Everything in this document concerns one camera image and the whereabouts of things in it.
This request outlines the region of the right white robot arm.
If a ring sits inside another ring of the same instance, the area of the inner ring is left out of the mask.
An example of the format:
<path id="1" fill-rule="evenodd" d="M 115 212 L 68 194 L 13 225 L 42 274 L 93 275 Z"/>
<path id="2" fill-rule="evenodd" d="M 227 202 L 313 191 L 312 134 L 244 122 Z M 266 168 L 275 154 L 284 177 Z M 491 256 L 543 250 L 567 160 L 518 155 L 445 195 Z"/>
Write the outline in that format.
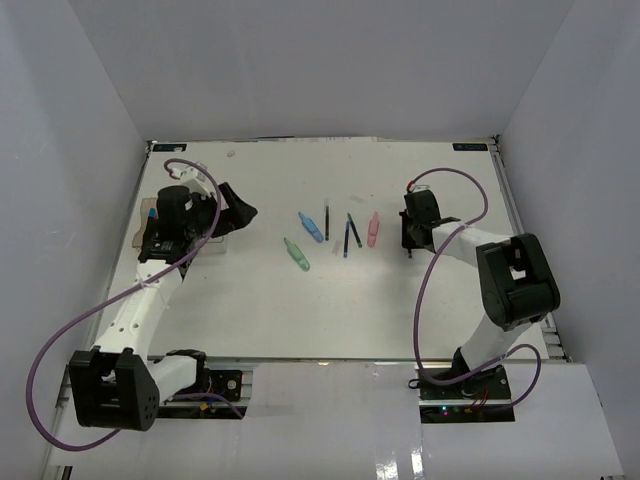
<path id="1" fill-rule="evenodd" d="M 497 235 L 471 222 L 443 217 L 429 189 L 410 191 L 404 200 L 401 217 L 403 237 L 410 240 L 407 248 L 433 253 L 414 309 L 412 338 L 419 384 L 453 386 L 459 396 L 475 398 L 488 385 L 485 370 L 517 351 L 516 340 L 559 308 L 559 288 L 535 235 Z M 428 282 L 443 256 L 476 269 L 484 314 L 470 338 L 456 349 L 449 370 L 432 376 L 421 360 L 420 313 Z"/>

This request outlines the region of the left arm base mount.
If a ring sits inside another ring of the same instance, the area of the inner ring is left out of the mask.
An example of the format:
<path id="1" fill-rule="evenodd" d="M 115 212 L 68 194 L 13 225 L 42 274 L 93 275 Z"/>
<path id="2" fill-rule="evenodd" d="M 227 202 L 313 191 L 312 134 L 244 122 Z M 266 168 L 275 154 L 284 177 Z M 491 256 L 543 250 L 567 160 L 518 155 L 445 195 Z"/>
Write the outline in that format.
<path id="1" fill-rule="evenodd" d="M 178 392 L 186 396 L 173 398 L 160 409 L 160 416 L 187 420 L 240 420 L 247 411 L 247 398 L 243 396 L 241 370 L 209 370 L 200 385 Z"/>

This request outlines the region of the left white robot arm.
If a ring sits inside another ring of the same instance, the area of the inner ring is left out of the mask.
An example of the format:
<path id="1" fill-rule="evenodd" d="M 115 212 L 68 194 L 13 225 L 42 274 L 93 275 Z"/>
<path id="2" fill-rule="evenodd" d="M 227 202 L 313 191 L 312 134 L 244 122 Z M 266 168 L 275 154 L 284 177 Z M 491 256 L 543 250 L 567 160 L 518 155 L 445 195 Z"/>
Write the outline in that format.
<path id="1" fill-rule="evenodd" d="M 219 198 L 186 185 L 159 190 L 142 236 L 137 292 L 122 302 L 91 349 L 76 351 L 68 365 L 81 426 L 146 431 L 161 404 L 174 395 L 199 399 L 209 392 L 212 377 L 204 352 L 173 350 L 156 361 L 150 361 L 148 353 L 196 244 L 242 229 L 257 214 L 229 184 L 219 189 Z"/>

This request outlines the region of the pink transparent highlighter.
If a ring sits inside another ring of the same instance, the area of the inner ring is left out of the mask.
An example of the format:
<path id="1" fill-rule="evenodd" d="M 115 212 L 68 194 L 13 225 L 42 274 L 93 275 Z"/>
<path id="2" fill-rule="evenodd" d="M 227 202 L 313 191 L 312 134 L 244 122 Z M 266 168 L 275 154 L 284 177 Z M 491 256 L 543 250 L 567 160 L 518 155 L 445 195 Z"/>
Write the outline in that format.
<path id="1" fill-rule="evenodd" d="M 380 226 L 379 214 L 377 211 L 375 211 L 369 221 L 369 226 L 368 226 L 367 246 L 369 248 L 374 248 L 376 245 L 377 236 L 379 233 L 379 226 Z"/>

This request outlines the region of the green transparent highlighter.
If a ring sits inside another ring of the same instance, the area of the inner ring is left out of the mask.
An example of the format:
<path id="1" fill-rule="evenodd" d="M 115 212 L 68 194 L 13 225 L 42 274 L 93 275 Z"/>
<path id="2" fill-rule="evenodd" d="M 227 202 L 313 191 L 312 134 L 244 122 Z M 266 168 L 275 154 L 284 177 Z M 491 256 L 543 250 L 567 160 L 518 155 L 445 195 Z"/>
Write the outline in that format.
<path id="1" fill-rule="evenodd" d="M 287 252 L 290 257 L 294 260 L 294 262 L 298 265 L 298 267 L 304 271 L 308 272 L 311 268 L 310 262 L 302 252 L 302 250 L 298 247 L 297 244 L 289 240 L 288 238 L 283 239 L 284 244 L 286 246 Z"/>

